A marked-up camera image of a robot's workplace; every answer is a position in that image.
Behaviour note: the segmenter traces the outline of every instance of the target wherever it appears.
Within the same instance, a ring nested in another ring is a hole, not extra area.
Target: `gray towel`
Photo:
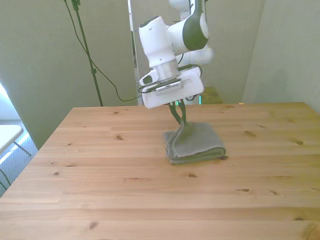
[[[181,121],[177,131],[164,133],[166,156],[171,164],[186,164],[222,158],[226,149],[219,136],[205,122]]]

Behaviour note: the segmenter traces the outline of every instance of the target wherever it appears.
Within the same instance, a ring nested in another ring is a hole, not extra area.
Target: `wall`
[[[266,0],[243,96],[320,112],[320,1]]]
[[[115,82],[122,98],[133,98],[127,1],[82,0],[79,8],[92,59]],[[73,107],[99,106],[88,58],[63,0],[2,0],[0,23],[0,78],[40,148]],[[112,85],[100,74],[97,78],[105,106],[136,104],[119,101]]]
[[[18,119],[20,119],[20,117],[0,82],[0,120]]]
[[[202,78],[215,87],[225,103],[242,100],[252,52],[255,45],[264,0],[209,0],[206,3],[209,45],[213,62],[203,68]],[[162,16],[168,25],[180,20],[168,0],[131,0],[133,29],[154,16]],[[149,72],[139,33],[135,32],[138,75]]]

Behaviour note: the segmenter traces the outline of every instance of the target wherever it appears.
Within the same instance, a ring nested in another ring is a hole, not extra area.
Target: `table leg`
[[[17,145],[21,150],[23,150],[26,154],[28,154],[29,156],[31,156],[31,153],[28,152],[27,150],[25,150],[22,146],[20,146],[18,143],[16,143],[16,141],[13,142],[15,145]]]

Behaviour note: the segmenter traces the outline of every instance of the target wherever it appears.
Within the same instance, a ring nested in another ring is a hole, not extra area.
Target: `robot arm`
[[[204,86],[201,70],[192,67],[179,71],[179,66],[207,64],[212,50],[207,46],[207,0],[170,0],[179,9],[181,21],[168,26],[162,17],[154,17],[139,28],[139,36],[151,71],[140,80],[147,108],[200,94]]]

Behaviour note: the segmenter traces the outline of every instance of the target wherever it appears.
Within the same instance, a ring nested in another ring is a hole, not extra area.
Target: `wooden table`
[[[320,117],[304,103],[187,107],[227,160],[170,165],[165,106],[74,108],[0,199],[1,240],[315,240]]]

